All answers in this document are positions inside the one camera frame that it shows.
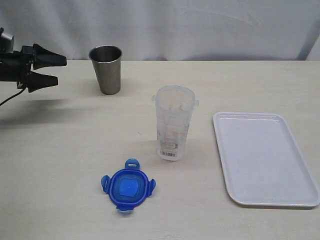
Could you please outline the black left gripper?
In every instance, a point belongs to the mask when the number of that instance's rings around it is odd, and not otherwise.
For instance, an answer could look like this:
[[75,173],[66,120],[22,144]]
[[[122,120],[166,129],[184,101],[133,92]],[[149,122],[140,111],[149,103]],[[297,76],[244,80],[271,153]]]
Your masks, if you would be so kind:
[[28,92],[54,87],[58,85],[58,78],[31,71],[46,67],[64,67],[67,58],[51,52],[34,43],[33,46],[22,46],[21,51],[0,53],[0,81],[16,82],[18,89],[28,88]]

